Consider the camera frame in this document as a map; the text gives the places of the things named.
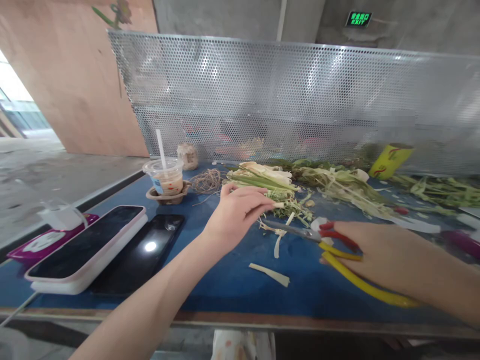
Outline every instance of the ball of twine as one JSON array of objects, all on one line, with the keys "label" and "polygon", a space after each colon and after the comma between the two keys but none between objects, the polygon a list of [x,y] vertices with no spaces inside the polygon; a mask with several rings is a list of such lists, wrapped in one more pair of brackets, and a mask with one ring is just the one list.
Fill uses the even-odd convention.
[{"label": "ball of twine", "polygon": [[207,169],[190,179],[191,188],[196,194],[214,194],[222,186],[222,174],[216,168]]}]

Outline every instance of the metal mesh screen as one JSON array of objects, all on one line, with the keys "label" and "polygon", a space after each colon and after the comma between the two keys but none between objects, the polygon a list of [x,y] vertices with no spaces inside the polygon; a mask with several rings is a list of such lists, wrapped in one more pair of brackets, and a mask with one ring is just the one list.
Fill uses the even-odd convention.
[{"label": "metal mesh screen", "polygon": [[109,31],[152,157],[357,165],[413,145],[404,171],[480,173],[480,58]]}]

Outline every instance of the red scissor handle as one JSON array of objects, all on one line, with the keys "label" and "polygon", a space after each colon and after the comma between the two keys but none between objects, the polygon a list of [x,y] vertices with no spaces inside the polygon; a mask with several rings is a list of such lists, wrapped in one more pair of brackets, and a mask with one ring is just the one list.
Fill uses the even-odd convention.
[{"label": "red scissor handle", "polygon": [[326,237],[326,238],[339,239],[342,243],[345,244],[347,248],[349,248],[354,253],[356,253],[360,249],[359,245],[349,237],[342,235],[337,231],[332,230],[334,228],[334,225],[335,223],[333,221],[320,225],[320,230],[318,231],[320,233],[320,236]]}]

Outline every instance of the exit sign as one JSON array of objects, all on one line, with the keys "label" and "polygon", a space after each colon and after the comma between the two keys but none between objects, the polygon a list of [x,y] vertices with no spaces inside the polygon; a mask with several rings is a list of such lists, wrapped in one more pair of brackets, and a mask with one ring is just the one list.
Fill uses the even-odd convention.
[{"label": "exit sign", "polygon": [[369,25],[371,12],[350,11],[345,26],[354,28],[366,28]]}]

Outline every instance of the yellow container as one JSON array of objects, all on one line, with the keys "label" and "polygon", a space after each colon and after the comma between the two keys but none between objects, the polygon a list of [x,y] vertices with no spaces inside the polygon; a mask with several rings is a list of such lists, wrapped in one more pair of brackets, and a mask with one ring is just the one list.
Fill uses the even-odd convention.
[{"label": "yellow container", "polygon": [[388,144],[371,167],[368,175],[380,180],[391,178],[413,151],[413,146],[401,143]]}]

